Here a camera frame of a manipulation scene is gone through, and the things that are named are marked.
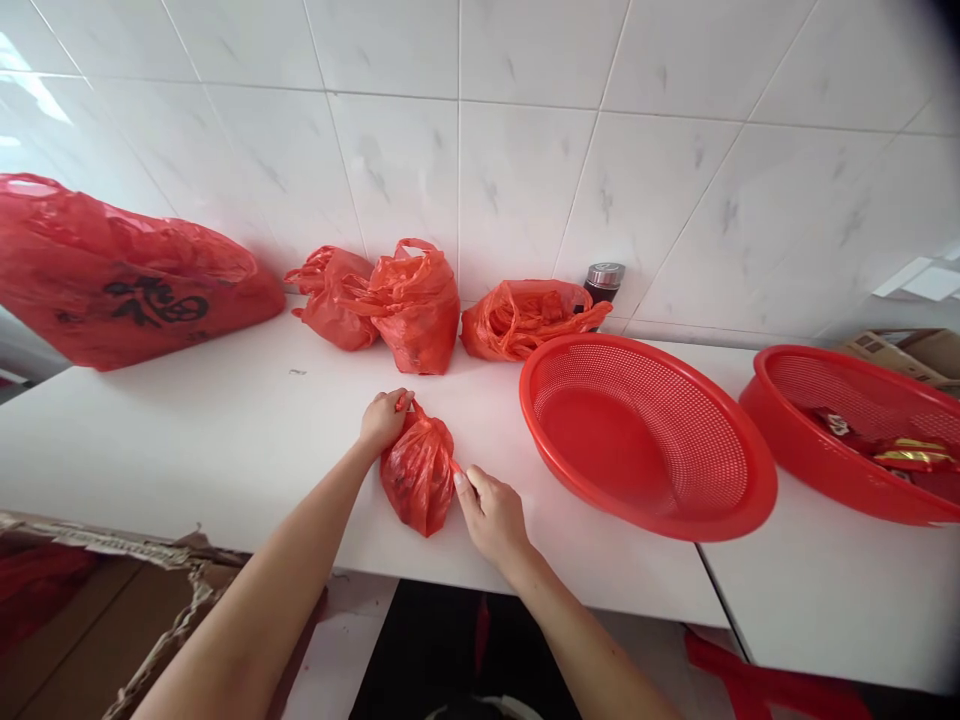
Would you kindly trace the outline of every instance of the white countertop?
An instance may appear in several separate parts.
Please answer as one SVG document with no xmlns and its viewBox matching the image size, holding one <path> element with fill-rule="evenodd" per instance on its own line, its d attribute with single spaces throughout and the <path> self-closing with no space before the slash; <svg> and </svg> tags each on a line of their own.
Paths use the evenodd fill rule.
<svg viewBox="0 0 960 720">
<path fill-rule="evenodd" d="M 684 359 L 738 398 L 753 377 L 754 355 L 749 362 L 710 355 L 703 365 Z M 783 468 L 779 481 L 763 527 L 701 546 L 750 659 L 781 670 L 955 690 L 960 527 L 878 520 Z"/>
<path fill-rule="evenodd" d="M 752 355 L 655 344 L 693 365 Z M 461 464 L 516 487 L 531 539 L 586 605 L 728 627 L 692 543 L 595 510 L 550 474 L 520 413 L 519 375 L 459 343 L 447 375 L 401 375 L 383 343 L 344 353 L 284 313 L 131 368 L 72 368 L 0 407 L 0 508 L 164 538 L 199 523 L 214 544 L 254 551 L 353 441 L 373 396 L 403 385 L 447 423 Z M 424 539 L 397 519 L 376 467 L 336 564 L 508 591 L 455 500 Z"/>
</svg>

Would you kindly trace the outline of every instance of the cardboard box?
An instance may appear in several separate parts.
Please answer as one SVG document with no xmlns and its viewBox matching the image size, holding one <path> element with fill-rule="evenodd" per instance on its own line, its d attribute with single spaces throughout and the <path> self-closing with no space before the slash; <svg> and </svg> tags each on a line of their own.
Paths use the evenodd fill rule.
<svg viewBox="0 0 960 720">
<path fill-rule="evenodd" d="M 104 556 L 70 603 L 0 657 L 0 720 L 124 720 L 245 558 L 199 532 L 175 543 L 0 512 L 0 542 Z"/>
<path fill-rule="evenodd" d="M 944 329 L 867 330 L 837 348 L 960 399 L 960 335 Z"/>
</svg>

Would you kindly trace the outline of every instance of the black printed character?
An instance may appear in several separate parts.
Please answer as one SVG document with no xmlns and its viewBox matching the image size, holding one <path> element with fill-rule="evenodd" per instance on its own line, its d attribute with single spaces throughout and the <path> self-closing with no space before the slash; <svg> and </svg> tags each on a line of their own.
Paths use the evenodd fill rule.
<svg viewBox="0 0 960 720">
<path fill-rule="evenodd" d="M 202 297 L 190 295 L 177 300 L 173 296 L 170 286 L 161 283 L 159 278 L 141 276 L 137 278 L 133 285 L 114 282 L 104 286 L 103 291 L 114 297 L 120 297 L 121 295 L 134 296 L 114 310 L 113 317 L 131 315 L 133 321 L 140 327 L 148 323 L 155 328 L 161 327 L 160 323 L 148 315 L 141 306 L 140 300 L 136 297 L 138 290 L 143 297 L 143 301 L 147 304 L 147 308 L 166 323 L 199 320 L 210 309 L 209 303 Z"/>
</svg>

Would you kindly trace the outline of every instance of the red plastic bag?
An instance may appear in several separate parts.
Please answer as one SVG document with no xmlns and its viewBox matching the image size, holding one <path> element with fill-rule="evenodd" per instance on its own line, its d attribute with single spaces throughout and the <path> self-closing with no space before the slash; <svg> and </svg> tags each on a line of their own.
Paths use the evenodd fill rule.
<svg viewBox="0 0 960 720">
<path fill-rule="evenodd" d="M 296 283 L 301 295 L 309 295 L 305 308 L 294 308 L 293 315 L 324 340 L 341 350 L 362 350 L 380 337 L 368 317 L 337 305 L 338 298 L 352 298 L 347 294 L 345 280 L 356 275 L 367 280 L 373 272 L 373 263 L 355 253 L 333 245 L 324 245 L 315 251 L 303 267 L 291 270 L 285 282 Z"/>
<path fill-rule="evenodd" d="M 380 482 L 404 525 L 424 537 L 443 527 L 455 492 L 453 437 L 414 400 L 403 432 L 380 457 Z"/>
<path fill-rule="evenodd" d="M 247 250 L 37 175 L 0 175 L 0 305 L 77 365 L 114 370 L 273 317 Z"/>
<path fill-rule="evenodd" d="M 96 566 L 94 553 L 56 543 L 0 557 L 0 656 L 50 622 Z"/>
<path fill-rule="evenodd" d="M 574 314 L 577 305 L 583 312 Z M 483 360 L 526 360 L 547 340 L 600 327 L 611 310 L 573 283 L 504 280 L 464 311 L 460 340 Z"/>
<path fill-rule="evenodd" d="M 411 257 L 408 247 L 423 251 Z M 440 250 L 423 240 L 404 238 L 393 257 L 381 257 L 370 282 L 359 277 L 356 300 L 343 307 L 373 320 L 393 351 L 400 372 L 443 375 L 450 365 L 460 324 L 460 296 L 453 268 Z"/>
</svg>

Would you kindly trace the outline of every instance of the dark glass jar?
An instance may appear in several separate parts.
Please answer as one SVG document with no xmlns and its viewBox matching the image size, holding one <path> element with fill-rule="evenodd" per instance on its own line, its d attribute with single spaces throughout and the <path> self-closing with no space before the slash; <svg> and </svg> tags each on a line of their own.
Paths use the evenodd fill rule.
<svg viewBox="0 0 960 720">
<path fill-rule="evenodd" d="M 583 287 L 590 293 L 594 304 L 603 300 L 613 302 L 626 270 L 627 268 L 620 263 L 594 263 L 587 268 L 587 280 L 583 283 Z M 583 305 L 577 305 L 573 311 L 583 312 Z"/>
</svg>

